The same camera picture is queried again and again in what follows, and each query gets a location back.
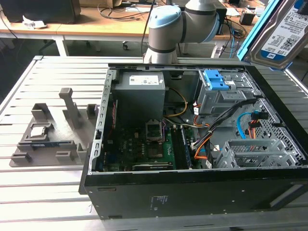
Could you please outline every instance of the hard drive label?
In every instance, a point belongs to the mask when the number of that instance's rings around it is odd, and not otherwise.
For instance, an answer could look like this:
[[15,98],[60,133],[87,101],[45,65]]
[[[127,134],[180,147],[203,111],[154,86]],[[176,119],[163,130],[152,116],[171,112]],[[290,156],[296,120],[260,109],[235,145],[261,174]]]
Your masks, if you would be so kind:
[[284,16],[271,37],[261,49],[261,55],[268,59],[281,60],[287,56],[305,35],[308,26],[308,16],[298,14],[302,4],[299,0]]

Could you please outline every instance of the hard drive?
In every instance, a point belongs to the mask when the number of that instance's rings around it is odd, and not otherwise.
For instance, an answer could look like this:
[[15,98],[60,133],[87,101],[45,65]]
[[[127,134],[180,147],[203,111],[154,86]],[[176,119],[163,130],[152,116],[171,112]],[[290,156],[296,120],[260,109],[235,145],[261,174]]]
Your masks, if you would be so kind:
[[285,69],[308,42],[304,0],[272,0],[239,49],[241,61]]

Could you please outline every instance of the black cable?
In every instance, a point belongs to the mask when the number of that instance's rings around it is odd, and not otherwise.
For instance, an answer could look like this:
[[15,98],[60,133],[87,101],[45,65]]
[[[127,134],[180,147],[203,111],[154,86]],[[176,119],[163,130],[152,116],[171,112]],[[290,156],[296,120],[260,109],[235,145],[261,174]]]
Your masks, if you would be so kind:
[[150,11],[149,11],[149,15],[148,15],[148,18],[147,18],[145,26],[144,26],[144,31],[143,31],[143,35],[142,35],[142,39],[141,39],[141,57],[143,57],[142,47],[143,47],[143,40],[144,40],[144,36],[145,36],[145,31],[146,31],[146,28],[147,28],[149,20],[150,20],[150,15],[151,15],[151,12],[153,10],[154,3],[155,3],[155,0],[152,1],[151,8],[150,8]]
[[[103,14],[103,12],[105,10],[110,10],[109,14],[106,15],[106,14]],[[136,18],[135,16],[136,15],[142,15],[146,12],[141,12],[141,13],[136,13],[136,14],[132,14],[132,15],[126,15],[126,16],[123,16],[123,17],[111,17],[111,13],[113,12],[111,8],[104,8],[102,10],[99,11],[101,16],[104,17],[104,18],[107,18],[107,19],[111,19],[111,20],[115,20],[115,21],[121,21],[121,22],[126,22],[126,21],[134,21],[134,20],[140,20],[140,18]]]
[[241,24],[239,24],[239,23],[237,23],[237,22],[235,22],[235,21],[233,21],[233,20],[231,20],[231,19],[226,18],[226,20],[227,20],[227,22],[231,22],[231,23],[234,23],[234,24],[238,25],[238,26],[241,27],[241,28],[243,29],[243,31],[245,32],[245,34],[242,34],[240,37],[234,36],[235,38],[238,38],[238,39],[245,38],[245,36],[247,35],[247,31],[246,31],[245,27],[243,27]]
[[182,52],[181,52],[181,47],[180,44],[178,43],[178,48],[179,48],[179,53],[180,53],[180,57],[182,56]]
[[230,42],[230,40],[231,40],[231,35],[232,35],[231,28],[230,28],[230,26],[229,26],[229,22],[224,23],[224,25],[227,25],[228,28],[229,28],[230,38],[229,38],[229,40],[227,41],[226,45],[223,47],[223,50],[222,50],[222,52],[220,53],[219,58],[220,58],[221,55],[225,52],[225,49],[227,48],[227,46],[228,46],[228,44],[229,44],[229,42]]
[[17,39],[18,37],[17,37],[17,36],[11,31],[11,29],[9,29],[9,27],[5,24],[1,12],[3,12],[3,10],[0,10],[0,17],[1,17],[1,20],[2,20],[3,24],[5,25],[6,28],[8,28],[8,30],[10,31],[10,33]]
[[248,104],[255,104],[258,101],[258,99],[249,99],[244,100],[239,103],[234,104],[232,107],[228,108],[226,111],[221,113],[217,118],[211,123],[211,125],[207,129],[207,134],[203,136],[200,140],[198,140],[194,146],[197,147],[198,144],[203,143],[208,137],[212,136],[213,131],[226,119],[230,118],[238,108],[248,105]]
[[301,81],[304,80],[304,78],[306,77],[307,74],[308,74],[308,70],[307,70],[307,72],[304,74],[304,76],[303,76],[303,78],[301,79]]

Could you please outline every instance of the sticker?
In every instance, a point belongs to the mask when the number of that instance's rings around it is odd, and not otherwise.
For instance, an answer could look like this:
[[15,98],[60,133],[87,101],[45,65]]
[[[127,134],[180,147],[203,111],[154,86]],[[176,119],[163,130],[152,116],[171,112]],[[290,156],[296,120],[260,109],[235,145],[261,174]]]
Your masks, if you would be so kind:
[[287,56],[305,35],[308,26],[308,15],[298,14],[303,1],[298,0],[284,16],[271,37],[261,49],[261,55],[273,60]]
[[206,160],[205,165],[207,166],[207,168],[211,169],[212,168],[212,164]]
[[45,147],[44,144],[32,144],[31,146],[32,147]]
[[168,196],[152,196],[150,198],[150,210],[157,211],[168,201]]
[[130,76],[130,85],[159,85],[158,76]]
[[269,59],[273,59],[275,58],[275,54],[272,54],[272,53],[269,53],[266,57],[269,58]]
[[234,83],[233,80],[231,80],[231,81],[225,81],[225,84],[227,84],[227,85],[235,85],[235,83]]
[[220,151],[220,149],[219,149],[219,144],[214,145],[214,151]]
[[199,115],[199,108],[194,107],[194,108],[193,108],[193,111],[194,111],[194,114],[195,114],[195,115],[197,115],[197,116]]

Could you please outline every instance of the yellow wire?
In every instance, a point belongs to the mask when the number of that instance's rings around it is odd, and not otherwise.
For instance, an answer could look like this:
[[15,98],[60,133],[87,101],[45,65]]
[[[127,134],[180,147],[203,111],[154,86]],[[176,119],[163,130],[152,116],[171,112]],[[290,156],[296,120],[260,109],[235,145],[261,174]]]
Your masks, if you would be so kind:
[[181,93],[179,93],[177,90],[175,90],[174,88],[170,88],[170,89],[174,90],[177,94],[179,94],[180,97],[182,97],[182,99],[183,99],[184,102],[185,102],[185,107],[184,107],[184,110],[181,111],[180,113],[171,114],[171,115],[165,115],[165,117],[175,117],[175,116],[179,116],[179,115],[181,115],[181,114],[183,114],[183,113],[186,112],[188,102],[186,101],[186,99],[184,98],[184,96],[183,96]]

